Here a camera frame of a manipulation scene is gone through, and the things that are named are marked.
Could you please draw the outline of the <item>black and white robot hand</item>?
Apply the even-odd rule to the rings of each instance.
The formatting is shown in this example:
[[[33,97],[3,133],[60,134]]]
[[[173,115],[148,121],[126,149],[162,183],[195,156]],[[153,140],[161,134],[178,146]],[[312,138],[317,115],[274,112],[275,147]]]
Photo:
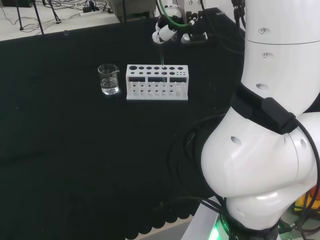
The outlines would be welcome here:
[[[152,40],[158,45],[168,41],[197,44],[208,40],[205,6],[202,0],[175,0],[173,5],[155,2],[159,18]]]

